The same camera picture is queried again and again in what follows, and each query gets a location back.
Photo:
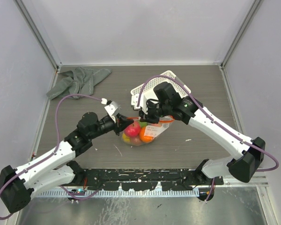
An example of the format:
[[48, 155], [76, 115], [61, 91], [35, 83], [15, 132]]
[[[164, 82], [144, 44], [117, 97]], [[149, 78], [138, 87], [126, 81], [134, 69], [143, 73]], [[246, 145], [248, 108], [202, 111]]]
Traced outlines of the orange fruit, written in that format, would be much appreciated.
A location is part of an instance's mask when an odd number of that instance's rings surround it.
[[144, 143], [150, 143], [154, 140], [154, 137], [145, 135], [146, 127], [142, 127], [139, 133], [139, 138]]

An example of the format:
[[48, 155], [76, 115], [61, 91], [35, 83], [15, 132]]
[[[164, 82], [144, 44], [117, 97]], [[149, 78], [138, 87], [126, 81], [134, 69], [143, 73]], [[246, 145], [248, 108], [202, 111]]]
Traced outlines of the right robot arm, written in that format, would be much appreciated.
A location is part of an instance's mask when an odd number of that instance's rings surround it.
[[264, 159], [266, 143], [260, 138], [251, 139], [215, 117], [202, 103], [179, 91], [169, 82], [157, 84], [151, 90], [135, 96], [140, 117], [157, 123], [161, 117], [174, 120], [198, 129], [221, 145], [230, 156], [204, 160], [196, 172], [198, 183], [208, 184], [212, 178], [231, 175], [248, 183]]

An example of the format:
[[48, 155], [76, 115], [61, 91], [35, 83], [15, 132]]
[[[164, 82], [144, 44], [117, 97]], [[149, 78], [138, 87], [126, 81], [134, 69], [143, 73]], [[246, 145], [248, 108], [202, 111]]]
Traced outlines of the yellow lemon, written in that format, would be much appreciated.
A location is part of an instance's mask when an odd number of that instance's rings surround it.
[[123, 142], [130, 144], [130, 137], [126, 136], [125, 133], [122, 134]]

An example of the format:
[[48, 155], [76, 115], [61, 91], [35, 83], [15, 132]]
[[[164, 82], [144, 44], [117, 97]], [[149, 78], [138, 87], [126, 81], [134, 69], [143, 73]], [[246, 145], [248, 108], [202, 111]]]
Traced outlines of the red apple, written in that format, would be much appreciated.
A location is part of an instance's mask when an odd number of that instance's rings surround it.
[[135, 121], [133, 124], [129, 125], [125, 130], [124, 133], [128, 137], [136, 137], [141, 131], [140, 124]]

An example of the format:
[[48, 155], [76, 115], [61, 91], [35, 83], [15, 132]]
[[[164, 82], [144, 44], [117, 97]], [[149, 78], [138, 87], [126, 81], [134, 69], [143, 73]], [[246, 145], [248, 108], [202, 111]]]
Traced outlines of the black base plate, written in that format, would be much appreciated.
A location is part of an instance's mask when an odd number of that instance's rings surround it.
[[192, 190], [195, 186], [209, 186], [212, 180], [200, 178], [191, 169], [86, 169], [64, 187], [83, 187], [87, 190], [145, 191], [154, 190], [158, 184], [162, 191]]

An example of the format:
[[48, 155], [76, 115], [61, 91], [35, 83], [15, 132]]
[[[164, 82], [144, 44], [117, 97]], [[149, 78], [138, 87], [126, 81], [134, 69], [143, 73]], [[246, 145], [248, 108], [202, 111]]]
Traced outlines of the white plastic basket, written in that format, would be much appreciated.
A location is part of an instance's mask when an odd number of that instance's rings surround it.
[[163, 82], [170, 83], [175, 91], [180, 94], [181, 98], [187, 96], [187, 93], [191, 93], [191, 90], [172, 71], [167, 70], [161, 75], [163, 75], [163, 77], [153, 78], [146, 84], [142, 92], [146, 99], [157, 100], [154, 87]]

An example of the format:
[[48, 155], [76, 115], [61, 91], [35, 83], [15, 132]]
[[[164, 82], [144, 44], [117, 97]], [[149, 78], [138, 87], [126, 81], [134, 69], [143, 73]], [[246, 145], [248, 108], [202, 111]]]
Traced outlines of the clear zip top bag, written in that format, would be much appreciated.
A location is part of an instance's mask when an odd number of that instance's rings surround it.
[[137, 121], [140, 124], [141, 128], [146, 127], [145, 135], [154, 137], [154, 140], [156, 138], [158, 138], [164, 131], [166, 131], [170, 127], [170, 125], [175, 121], [172, 116], [161, 117], [159, 119], [159, 123], [157, 123], [157, 124], [141, 122], [140, 117], [129, 117], [129, 119], [133, 119], [134, 122]]

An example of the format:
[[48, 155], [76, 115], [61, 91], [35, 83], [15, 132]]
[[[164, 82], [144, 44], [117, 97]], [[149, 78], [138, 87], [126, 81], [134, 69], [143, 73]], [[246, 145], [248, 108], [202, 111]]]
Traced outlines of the brown passion fruit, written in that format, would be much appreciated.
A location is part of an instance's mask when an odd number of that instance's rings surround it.
[[139, 145], [142, 145], [143, 142], [138, 136], [136, 136], [136, 137], [130, 138], [130, 144], [134, 145], [134, 146], [139, 146]]

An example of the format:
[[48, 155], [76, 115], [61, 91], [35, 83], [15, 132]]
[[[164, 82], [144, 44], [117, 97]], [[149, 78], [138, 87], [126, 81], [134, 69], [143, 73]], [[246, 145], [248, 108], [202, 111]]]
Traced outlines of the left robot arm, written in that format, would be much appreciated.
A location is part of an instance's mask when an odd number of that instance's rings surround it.
[[124, 131], [134, 120], [124, 115], [106, 115], [102, 119], [94, 112], [87, 112], [78, 122], [76, 130], [55, 148], [37, 159], [17, 168], [10, 165], [0, 172], [0, 199], [10, 214], [20, 211], [41, 192], [55, 186], [84, 182], [84, 171], [74, 161], [89, 148], [92, 140], [110, 131], [116, 135]]

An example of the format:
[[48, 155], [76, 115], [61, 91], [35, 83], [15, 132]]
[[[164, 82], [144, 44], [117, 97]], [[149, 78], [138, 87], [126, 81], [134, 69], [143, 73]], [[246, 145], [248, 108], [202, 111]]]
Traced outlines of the grey cloth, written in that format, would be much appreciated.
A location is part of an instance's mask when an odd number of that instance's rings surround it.
[[72, 95], [72, 99], [82, 98], [83, 95], [91, 96], [94, 93], [94, 87], [111, 73], [112, 70], [109, 68], [87, 69], [83, 67], [59, 73], [60, 79], [46, 95], [50, 100], [67, 95]]

